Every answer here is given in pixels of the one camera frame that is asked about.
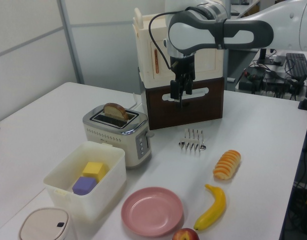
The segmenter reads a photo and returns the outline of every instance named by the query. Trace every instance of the white plastic container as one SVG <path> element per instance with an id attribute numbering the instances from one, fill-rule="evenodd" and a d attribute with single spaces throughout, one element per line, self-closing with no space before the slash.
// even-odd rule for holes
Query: white plastic container
<path id="1" fill-rule="evenodd" d="M 23 222 L 19 240 L 77 240 L 70 214 L 64 209 L 46 207 L 33 211 Z"/>
<path id="2" fill-rule="evenodd" d="M 74 194 L 72 187 L 88 162 L 105 163 L 109 171 L 90 193 Z M 118 197 L 126 179 L 124 150 L 86 141 L 52 170 L 43 183 L 55 206 L 67 210 L 75 217 L 93 222 Z"/>

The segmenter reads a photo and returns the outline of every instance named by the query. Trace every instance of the purple cube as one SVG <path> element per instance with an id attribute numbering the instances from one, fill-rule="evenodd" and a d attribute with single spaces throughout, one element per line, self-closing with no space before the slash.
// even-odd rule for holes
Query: purple cube
<path id="1" fill-rule="evenodd" d="M 86 195 L 90 193 L 97 185 L 97 181 L 93 177 L 81 176 L 72 187 L 73 193 L 77 195 Z"/>

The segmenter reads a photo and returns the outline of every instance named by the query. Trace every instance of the toaster slot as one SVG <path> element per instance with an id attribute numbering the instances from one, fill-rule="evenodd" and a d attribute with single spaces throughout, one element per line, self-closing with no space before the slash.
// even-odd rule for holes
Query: toaster slot
<path id="1" fill-rule="evenodd" d="M 101 124 L 109 125 L 114 128 L 123 129 L 138 116 L 137 113 L 132 113 L 128 111 L 126 112 L 128 114 L 127 121 L 123 121 L 123 120 L 120 120 L 114 117 L 106 116 L 103 110 L 95 114 L 90 120 L 101 123 Z"/>

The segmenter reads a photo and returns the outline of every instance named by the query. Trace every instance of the white jar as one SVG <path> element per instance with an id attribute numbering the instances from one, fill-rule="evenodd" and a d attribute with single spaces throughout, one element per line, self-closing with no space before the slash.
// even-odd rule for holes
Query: white jar
<path id="1" fill-rule="evenodd" d="M 61 208 L 47 207 L 33 211 L 23 222 L 19 240 L 77 240 L 69 213 Z"/>

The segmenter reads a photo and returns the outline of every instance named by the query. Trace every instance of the bread roll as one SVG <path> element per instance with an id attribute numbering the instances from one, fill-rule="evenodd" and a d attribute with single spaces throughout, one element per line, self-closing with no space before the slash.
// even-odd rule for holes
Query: bread roll
<path id="1" fill-rule="evenodd" d="M 103 107 L 104 115 L 110 118 L 118 119 L 121 121 L 127 121 L 128 114 L 126 110 L 119 104 L 109 102 Z"/>
<path id="2" fill-rule="evenodd" d="M 217 179 L 230 179 L 240 163 L 241 155 L 235 150 L 226 151 L 213 169 L 213 176 Z"/>

